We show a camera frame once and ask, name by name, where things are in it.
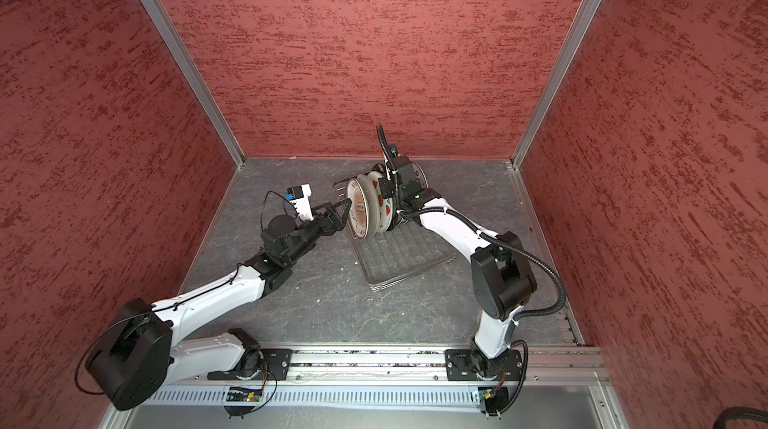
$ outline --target white plate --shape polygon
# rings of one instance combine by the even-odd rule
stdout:
[[[379,202],[376,196],[376,189],[373,183],[365,174],[355,177],[355,180],[362,187],[362,196],[366,200],[366,216],[368,216],[368,233],[366,237],[371,237],[379,228]]]
[[[371,179],[373,188],[376,189],[376,197],[378,198],[379,205],[379,228],[376,230],[377,234],[385,232],[389,225],[392,223],[392,198],[384,199],[382,197],[382,190],[379,187],[379,179],[384,177],[380,172],[371,171],[368,173],[368,178]]]
[[[368,235],[368,213],[370,211],[368,210],[366,198],[362,194],[362,187],[360,187],[357,179],[351,178],[346,184],[346,196],[352,200],[350,217],[346,223],[352,228],[355,237],[364,239]]]

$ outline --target black cable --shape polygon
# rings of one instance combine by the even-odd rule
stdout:
[[[275,375],[274,375],[274,374],[272,374],[272,371],[267,371],[267,374],[269,374],[270,376],[272,376],[272,378],[275,380],[275,389],[274,389],[274,391],[272,391],[272,395],[270,396],[270,398],[269,398],[269,399],[267,399],[267,400],[264,402],[264,404],[262,404],[262,405],[258,406],[256,409],[253,409],[253,410],[252,410],[251,412],[249,412],[248,414],[253,414],[253,413],[255,413],[256,411],[258,411],[259,409],[261,409],[262,407],[264,407],[265,405],[268,405],[268,404],[270,403],[270,401],[272,401],[272,398],[275,396],[275,393],[277,392],[277,377],[275,377]]]
[[[452,215],[453,217],[455,217],[456,219],[464,223],[467,227],[469,227],[473,232],[479,231],[479,228],[477,225],[475,225],[475,223],[469,220],[464,214],[460,212],[456,212],[453,209],[445,209],[442,207],[427,207],[424,209],[419,209],[418,211],[404,212],[402,213],[402,217],[404,217],[405,219],[410,219],[410,218],[416,217],[417,215],[427,214],[430,212],[444,212],[448,215]],[[526,259],[535,263],[544,271],[544,273],[547,276],[549,276],[552,282],[554,282],[554,287],[558,290],[558,299],[554,302],[554,304],[543,309],[531,309],[529,311],[520,311],[512,317],[514,321],[519,321],[522,318],[538,317],[543,315],[554,314],[555,312],[560,311],[563,307],[565,307],[565,300],[567,298],[567,295],[565,294],[565,286],[563,286],[563,282],[560,280],[557,273],[554,270],[552,270],[551,267],[545,264],[544,261],[542,261],[541,259],[539,259],[538,257],[536,257],[535,255],[531,254],[528,251],[524,251],[523,249],[514,247],[512,244],[508,244],[507,242],[500,241],[495,237],[485,234],[485,232],[480,232],[479,237],[484,241],[490,242],[491,244],[494,244],[500,248],[507,249],[508,251],[512,251],[516,254],[520,254]]]
[[[498,414],[502,415],[504,414],[507,409],[509,409],[514,402],[518,399],[518,396],[520,395],[520,391],[523,389],[523,381],[525,381],[525,373],[528,372],[528,343],[525,342],[523,339],[520,339],[518,341],[512,342],[509,347],[519,346],[521,345],[523,347],[523,366],[520,368],[520,382],[518,382],[518,385],[514,387],[514,393],[512,393],[512,397],[509,398],[509,402],[507,405],[504,406],[504,409],[501,409]]]
[[[397,167],[395,167],[395,163],[393,162],[392,152],[389,150],[389,144],[386,141],[386,136],[384,136],[384,128],[381,124],[376,124],[376,135],[379,136],[379,145],[382,146],[382,151],[384,151],[384,159],[386,160],[387,168],[389,169],[389,172],[392,174],[392,183],[395,186],[393,199],[395,202],[395,214],[397,214],[399,217],[402,218],[400,214],[400,207],[402,206],[400,204],[400,174],[397,173]]]
[[[172,305],[169,305],[167,308],[152,309],[151,311],[140,312],[138,314],[132,315],[132,316],[126,318],[126,319],[122,319],[122,320],[117,321],[114,324],[110,325],[108,328],[106,328],[96,338],[96,341],[94,341],[94,343],[91,344],[88,347],[88,349],[86,349],[86,351],[83,353],[82,357],[80,357],[80,361],[78,361],[78,365],[76,365],[74,367],[74,385],[76,386],[76,388],[80,392],[82,392],[83,394],[87,394],[87,395],[91,395],[91,396],[101,396],[101,395],[104,395],[103,392],[93,392],[93,391],[89,391],[87,389],[83,389],[82,388],[82,386],[80,385],[80,366],[82,366],[83,361],[85,361],[85,357],[88,357],[88,354],[93,350],[94,347],[96,347],[96,344],[98,344],[98,342],[101,340],[101,338],[103,338],[105,335],[107,335],[107,333],[109,331],[111,331],[113,328],[115,328],[116,326],[118,326],[118,325],[120,325],[120,324],[122,324],[122,323],[124,323],[126,321],[129,321],[131,319],[136,319],[138,317],[142,317],[142,316],[145,316],[145,315],[149,315],[149,314],[152,314],[153,312],[154,313],[158,313],[158,312],[161,312],[161,311],[167,311],[168,309],[173,309],[174,311],[176,311],[179,308],[180,305],[185,304],[185,303],[191,301],[192,299],[199,298],[201,295],[205,295],[205,294],[207,294],[207,293],[209,293],[211,291],[215,291],[216,289],[222,288],[222,287],[224,287],[227,284],[232,284],[239,273],[240,273],[240,266],[238,265],[237,269],[235,269],[234,274],[232,274],[232,277],[230,277],[229,279],[225,280],[224,282],[222,282],[221,284],[219,284],[219,285],[217,285],[217,286],[215,286],[213,288],[207,289],[206,291],[202,291],[199,294],[193,295],[192,297],[186,298],[186,299],[184,299],[182,301],[174,302]]]
[[[264,231],[264,208],[266,207],[266,198],[268,198],[270,194],[277,195],[281,199],[283,199],[283,201],[288,202],[288,205],[290,205],[290,207],[293,209],[293,212],[296,213],[296,217],[299,216],[299,211],[297,211],[296,208],[293,207],[293,204],[291,204],[290,201],[286,199],[284,195],[274,191],[266,191],[266,194],[264,194],[264,201],[261,203],[261,216],[259,217],[259,225],[261,226],[262,232]],[[285,203],[283,203],[283,212],[286,213],[286,215],[288,215],[288,211],[286,211]]]
[[[384,159],[386,159],[387,166],[390,168],[390,171],[394,171],[395,164],[392,161],[392,153],[389,151],[389,144],[386,141],[386,136],[384,135],[384,128],[381,124],[376,124],[376,134],[379,136],[379,145],[382,146],[382,151],[384,151]],[[426,214],[428,212],[444,212],[446,214],[452,215],[465,225],[469,227],[473,232],[478,232],[478,226],[475,225],[471,220],[469,220],[464,214],[460,212],[456,212],[453,209],[444,209],[440,207],[431,207],[431,208],[424,208],[420,209],[418,211],[413,212],[402,212],[400,208],[402,205],[400,204],[400,191],[399,191],[399,174],[396,172],[393,174],[393,178],[395,179],[394,185],[395,185],[395,191],[394,191],[394,199],[395,199],[395,213],[400,215],[403,219],[411,219],[416,217],[417,215]],[[516,254],[519,254],[526,259],[532,261],[534,264],[542,268],[544,273],[554,282],[554,287],[558,290],[558,299],[554,302],[554,304],[550,305],[547,308],[543,309],[531,309],[528,311],[520,311],[517,314],[513,316],[514,321],[519,321],[523,318],[528,317],[538,317],[543,315],[550,315],[554,314],[557,311],[560,311],[563,307],[565,307],[565,300],[567,298],[567,295],[565,294],[565,286],[563,286],[563,282],[558,277],[557,273],[552,270],[551,267],[549,267],[547,264],[544,263],[541,259],[536,257],[535,255],[531,254],[528,251],[524,251],[523,249],[519,249],[514,247],[511,244],[508,244],[504,241],[500,241],[488,234],[485,234],[484,232],[480,232],[479,237],[483,240],[490,242],[491,244],[494,244],[500,248],[507,249],[508,251],[512,251]]]
[[[114,324],[109,326],[104,332],[102,332],[101,335],[98,338],[96,338],[96,341],[94,341],[94,343],[91,344],[88,347],[88,349],[83,353],[83,356],[80,357],[80,361],[78,361],[78,365],[76,365],[74,367],[74,385],[76,386],[76,388],[80,392],[82,392],[83,394],[91,395],[91,396],[101,396],[101,395],[104,395],[103,392],[93,392],[93,391],[89,391],[87,389],[83,389],[82,388],[82,386],[80,385],[80,379],[79,379],[80,366],[82,366],[83,361],[85,360],[85,357],[88,357],[88,354],[91,352],[91,350],[93,350],[93,348],[96,347],[96,344],[98,344],[98,342],[101,340],[101,338],[103,338],[109,331],[111,331],[113,328],[119,326],[120,324],[124,323],[125,321],[129,321],[131,319],[136,319],[136,318],[138,318],[140,316],[149,315],[149,313],[150,313],[149,311],[141,312],[139,314],[132,315],[129,318],[125,318],[125,319],[122,319],[120,321],[115,322]]]
[[[768,423],[768,411],[761,411],[752,407],[728,407],[717,416],[712,429],[725,429],[725,423],[734,419],[749,419]]]

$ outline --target clear plastic dish rack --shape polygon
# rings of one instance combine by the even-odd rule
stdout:
[[[356,175],[333,183],[338,200],[346,198],[346,184],[352,177]],[[417,223],[400,224],[391,231],[365,239],[355,237],[349,225],[346,233],[373,291],[446,264],[459,255],[443,238]]]

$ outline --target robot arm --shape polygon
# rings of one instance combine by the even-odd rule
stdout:
[[[165,384],[210,372],[247,379],[261,368],[260,346],[241,330],[183,341],[206,323],[278,289],[298,258],[323,235],[346,225],[352,202],[310,208],[309,185],[288,190],[301,223],[278,215],[262,232],[264,247],[235,271],[175,298],[128,302],[87,354],[85,367],[115,407],[136,407]]]
[[[389,146],[380,124],[377,132],[386,162],[386,191],[392,193],[397,214],[436,232],[472,266],[472,286],[483,312],[471,343],[470,366],[480,378],[495,377],[509,355],[517,319],[553,314],[564,307],[562,282],[543,261],[524,251],[522,242],[512,232],[500,235],[475,224],[434,189],[423,187],[408,157],[399,155],[396,146]],[[541,267],[557,287],[558,300],[546,309],[523,310],[537,289],[530,261]]]

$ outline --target red wall panel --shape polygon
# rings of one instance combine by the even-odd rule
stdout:
[[[603,0],[524,161],[635,429],[768,408],[766,34],[768,0]]]
[[[581,0],[162,0],[249,156],[511,156]]]
[[[0,1],[0,425],[93,427],[75,362],[175,293],[234,164],[139,0]]]

